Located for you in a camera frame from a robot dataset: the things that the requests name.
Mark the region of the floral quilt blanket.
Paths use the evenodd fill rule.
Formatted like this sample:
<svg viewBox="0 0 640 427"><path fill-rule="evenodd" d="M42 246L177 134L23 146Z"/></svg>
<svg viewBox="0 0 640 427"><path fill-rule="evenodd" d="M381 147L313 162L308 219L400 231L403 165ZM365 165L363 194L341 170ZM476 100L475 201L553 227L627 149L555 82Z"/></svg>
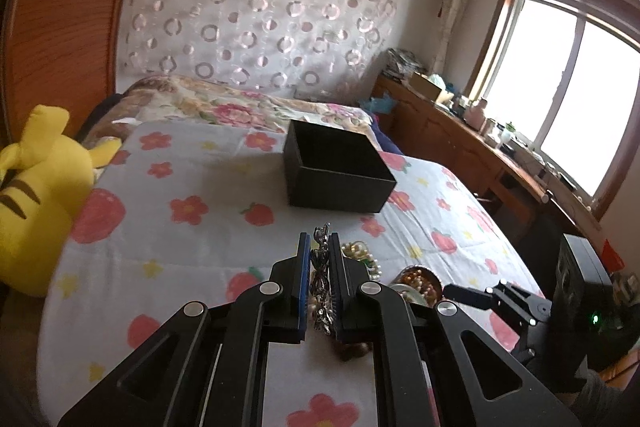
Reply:
<svg viewBox="0 0 640 427"><path fill-rule="evenodd" d="M300 120L363 134L377 150L382 148L372 118L360 108L278 98L180 75L151 75L135 82L80 136L80 143L90 148L103 139L124 141L140 124L165 120L281 134L291 121Z"/></svg>

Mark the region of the round dish of beads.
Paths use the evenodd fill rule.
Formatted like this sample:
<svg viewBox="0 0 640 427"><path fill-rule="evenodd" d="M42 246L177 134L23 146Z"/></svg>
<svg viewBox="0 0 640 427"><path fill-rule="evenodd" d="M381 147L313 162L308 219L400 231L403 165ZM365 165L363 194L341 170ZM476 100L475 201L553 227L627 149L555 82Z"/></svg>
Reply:
<svg viewBox="0 0 640 427"><path fill-rule="evenodd" d="M422 265L410 265L402 269L390 287L407 303L434 308L442 300L442 283L430 269Z"/></svg>

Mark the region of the black jewelry box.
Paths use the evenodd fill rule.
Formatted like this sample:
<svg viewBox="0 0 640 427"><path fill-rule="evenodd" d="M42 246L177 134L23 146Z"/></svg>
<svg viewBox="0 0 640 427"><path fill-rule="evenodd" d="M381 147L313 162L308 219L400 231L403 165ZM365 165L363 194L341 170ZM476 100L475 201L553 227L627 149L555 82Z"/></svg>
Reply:
<svg viewBox="0 0 640 427"><path fill-rule="evenodd" d="M397 184L365 135L321 124L291 121L283 161L295 207L378 213Z"/></svg>

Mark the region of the pink bottle on cabinet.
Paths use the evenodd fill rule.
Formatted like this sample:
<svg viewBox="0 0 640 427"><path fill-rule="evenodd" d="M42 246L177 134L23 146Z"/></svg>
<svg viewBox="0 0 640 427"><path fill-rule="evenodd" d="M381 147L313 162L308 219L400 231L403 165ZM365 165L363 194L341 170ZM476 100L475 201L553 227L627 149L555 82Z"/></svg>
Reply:
<svg viewBox="0 0 640 427"><path fill-rule="evenodd" d="M470 105L467 109L465 109L463 119L465 124L474 129L475 131L480 131L482 129L483 124L486 120L485 109L487 107L488 101L486 98L480 98L473 105Z"/></svg>

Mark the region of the strawberry flower print bedsheet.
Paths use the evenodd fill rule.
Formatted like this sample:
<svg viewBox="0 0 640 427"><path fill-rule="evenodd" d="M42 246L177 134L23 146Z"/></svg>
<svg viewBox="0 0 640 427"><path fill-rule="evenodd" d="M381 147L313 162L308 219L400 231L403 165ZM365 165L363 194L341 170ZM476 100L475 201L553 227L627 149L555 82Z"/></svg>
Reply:
<svg viewBox="0 0 640 427"><path fill-rule="evenodd" d="M185 303L230 303L329 223L390 283L421 265L444 284L538 284L498 225L448 169L384 154L396 187L374 215L288 203L283 136L147 122L87 200L50 285L37 381L51 424Z"/></svg>

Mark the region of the window with wooden frame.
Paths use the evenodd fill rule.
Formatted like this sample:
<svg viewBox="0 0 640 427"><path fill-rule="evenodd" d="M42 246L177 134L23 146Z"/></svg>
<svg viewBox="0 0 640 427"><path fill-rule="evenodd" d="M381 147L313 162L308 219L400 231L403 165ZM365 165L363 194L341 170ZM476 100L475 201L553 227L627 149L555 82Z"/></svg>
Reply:
<svg viewBox="0 0 640 427"><path fill-rule="evenodd" d="M639 145L638 2L498 0L465 92L602 219Z"/></svg>

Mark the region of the black speaker box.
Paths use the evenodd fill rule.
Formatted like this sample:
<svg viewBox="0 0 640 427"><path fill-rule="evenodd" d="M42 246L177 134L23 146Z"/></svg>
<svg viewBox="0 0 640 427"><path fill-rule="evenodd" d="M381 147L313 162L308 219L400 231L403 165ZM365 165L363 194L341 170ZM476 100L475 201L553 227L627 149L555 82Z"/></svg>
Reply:
<svg viewBox="0 0 640 427"><path fill-rule="evenodd" d="M597 332L601 320L613 308L613 286L588 239L562 236L555 277L552 320L567 334Z"/></svg>

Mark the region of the wooden wardrobe door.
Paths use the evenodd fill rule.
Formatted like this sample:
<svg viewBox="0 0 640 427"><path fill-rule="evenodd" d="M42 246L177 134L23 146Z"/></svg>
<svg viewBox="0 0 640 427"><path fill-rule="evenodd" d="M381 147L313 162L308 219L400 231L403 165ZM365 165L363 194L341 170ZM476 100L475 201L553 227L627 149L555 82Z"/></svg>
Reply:
<svg viewBox="0 0 640 427"><path fill-rule="evenodd" d="M16 140L38 104L70 112L75 135L115 92L122 0L1 1L1 141Z"/></svg>

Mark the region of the long wooden side cabinet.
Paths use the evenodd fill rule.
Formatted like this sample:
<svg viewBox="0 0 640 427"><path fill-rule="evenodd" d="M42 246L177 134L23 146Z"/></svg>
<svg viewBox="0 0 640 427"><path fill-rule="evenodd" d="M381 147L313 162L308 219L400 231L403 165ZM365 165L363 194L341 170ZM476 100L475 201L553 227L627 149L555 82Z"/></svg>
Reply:
<svg viewBox="0 0 640 427"><path fill-rule="evenodd" d="M487 145L462 120L420 98L408 87L378 76L372 94L396 101L381 117L383 132L407 156L438 162L480 198L513 245L544 222L582 235L602 251L602 231L588 213L561 202L561 191L545 187L501 150Z"/></svg>

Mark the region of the yellow striped plush toy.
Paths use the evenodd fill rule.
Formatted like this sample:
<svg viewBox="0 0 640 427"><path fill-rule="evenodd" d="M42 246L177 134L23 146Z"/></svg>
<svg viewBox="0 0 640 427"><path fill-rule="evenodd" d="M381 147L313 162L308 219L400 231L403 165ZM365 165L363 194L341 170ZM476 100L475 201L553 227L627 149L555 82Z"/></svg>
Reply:
<svg viewBox="0 0 640 427"><path fill-rule="evenodd" d="M58 258L94 184L122 141L90 148L64 134L70 113L38 105L21 139L1 151L1 282L30 297L47 295Z"/></svg>

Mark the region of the silver rhinestone hair comb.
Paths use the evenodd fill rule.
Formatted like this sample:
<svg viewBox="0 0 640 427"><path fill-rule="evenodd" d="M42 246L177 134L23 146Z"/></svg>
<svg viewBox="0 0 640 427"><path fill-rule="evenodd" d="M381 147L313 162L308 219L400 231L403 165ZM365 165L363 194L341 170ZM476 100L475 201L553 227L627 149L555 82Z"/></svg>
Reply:
<svg viewBox="0 0 640 427"><path fill-rule="evenodd" d="M309 286L314 327L328 336L334 333L334 311L330 282L330 225L314 229L314 248L310 251L312 273Z"/></svg>

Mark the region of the circle pattern sheer curtain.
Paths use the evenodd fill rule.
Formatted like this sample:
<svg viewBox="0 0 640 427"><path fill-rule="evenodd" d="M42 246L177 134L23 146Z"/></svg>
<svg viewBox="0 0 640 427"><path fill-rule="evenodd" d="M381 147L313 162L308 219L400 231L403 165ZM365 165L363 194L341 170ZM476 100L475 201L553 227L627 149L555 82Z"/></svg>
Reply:
<svg viewBox="0 0 640 427"><path fill-rule="evenodd" d="M125 0L117 87L183 75L285 98L358 98L397 0Z"/></svg>

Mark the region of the cardboard tissue box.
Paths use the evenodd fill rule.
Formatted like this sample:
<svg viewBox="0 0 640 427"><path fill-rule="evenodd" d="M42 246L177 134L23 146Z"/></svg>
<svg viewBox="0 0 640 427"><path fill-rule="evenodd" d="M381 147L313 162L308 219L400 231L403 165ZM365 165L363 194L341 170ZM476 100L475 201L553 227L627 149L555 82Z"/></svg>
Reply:
<svg viewBox="0 0 640 427"><path fill-rule="evenodd" d="M420 74L420 72L414 72L408 79L409 88L421 95L427 101L437 102L444 88L440 87L437 83L429 80L426 76Z"/></svg>

